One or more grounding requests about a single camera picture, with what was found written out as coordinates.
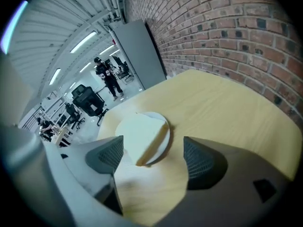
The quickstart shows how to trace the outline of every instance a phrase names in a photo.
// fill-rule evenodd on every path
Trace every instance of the light-wood tabletop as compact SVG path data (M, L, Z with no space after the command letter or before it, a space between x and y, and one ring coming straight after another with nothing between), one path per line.
M63 136L66 133L68 133L68 130L66 128L62 128L58 135L53 135L51 142L54 143L55 145L59 146L61 140L63 139Z
M149 111L169 121L172 135L161 161L138 167L124 154L115 173L124 216L134 222L152 226L184 197L188 179L184 136L248 149L294 179L301 153L299 128L274 104L243 85L187 70L108 111L98 139L114 136L117 125L130 113Z

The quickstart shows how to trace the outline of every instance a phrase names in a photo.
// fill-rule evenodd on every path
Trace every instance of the white plate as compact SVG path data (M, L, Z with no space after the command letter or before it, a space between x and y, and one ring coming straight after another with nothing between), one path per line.
M156 112L144 112L142 114L144 114L146 116L149 116L151 118L163 120L169 126L169 123L167 122L166 118L163 115L159 114L159 113L156 113ZM163 152L165 151L166 147L169 144L169 138L170 138L170 128L167 130L165 138L162 141L162 143L159 145L156 154L152 158L150 158L150 160L146 163L146 165L154 162L155 160L157 160L163 154Z

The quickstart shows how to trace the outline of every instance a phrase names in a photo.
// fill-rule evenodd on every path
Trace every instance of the floor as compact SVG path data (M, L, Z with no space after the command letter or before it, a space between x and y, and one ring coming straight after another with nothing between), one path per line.
M113 101L113 96L109 93L109 90L107 88L104 88L101 92L99 92L99 95L105 101L105 108L108 108L109 110L141 92L140 86L135 80L127 83L127 85L121 80L119 80L118 83L124 92L124 96L118 97L116 101ZM99 127L97 126L98 118L89 117L85 113L84 117L85 122L81 124L80 129L77 130L77 136L83 143L95 141L99 132Z

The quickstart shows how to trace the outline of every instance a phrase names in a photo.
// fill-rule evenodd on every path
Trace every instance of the bread slice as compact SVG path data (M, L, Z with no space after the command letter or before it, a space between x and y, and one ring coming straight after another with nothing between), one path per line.
M124 148L136 166L143 166L157 152L165 138L165 121L141 113L123 119L116 128L116 136L123 135Z

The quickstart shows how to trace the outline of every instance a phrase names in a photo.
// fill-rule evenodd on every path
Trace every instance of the brick wall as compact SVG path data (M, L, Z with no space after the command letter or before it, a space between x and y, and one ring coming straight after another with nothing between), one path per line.
M147 23L168 75L230 78L303 129L303 49L275 0L126 0L126 14Z

